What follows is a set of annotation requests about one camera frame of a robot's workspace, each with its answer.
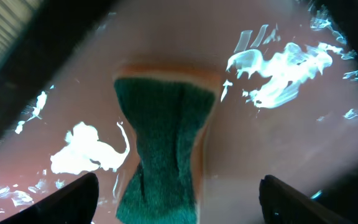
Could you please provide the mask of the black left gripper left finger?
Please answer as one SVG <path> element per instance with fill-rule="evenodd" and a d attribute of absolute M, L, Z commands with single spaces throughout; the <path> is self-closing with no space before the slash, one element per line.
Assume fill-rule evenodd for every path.
<path fill-rule="evenodd" d="M 90 224 L 98 198 L 98 178 L 89 172 L 0 224 Z"/>

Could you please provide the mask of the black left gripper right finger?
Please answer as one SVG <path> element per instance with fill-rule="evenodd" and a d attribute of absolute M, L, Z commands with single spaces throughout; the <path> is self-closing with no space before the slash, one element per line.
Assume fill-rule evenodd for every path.
<path fill-rule="evenodd" d="M 352 224 L 273 175 L 260 181 L 259 202 L 266 224 Z"/>

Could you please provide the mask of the green and orange sponge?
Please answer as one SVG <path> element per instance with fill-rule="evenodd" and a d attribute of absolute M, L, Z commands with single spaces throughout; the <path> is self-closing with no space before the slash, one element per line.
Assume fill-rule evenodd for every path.
<path fill-rule="evenodd" d="M 123 223 L 197 223 L 203 144 L 221 89 L 218 73 L 126 65 L 114 81 L 140 161 L 121 197 Z"/>

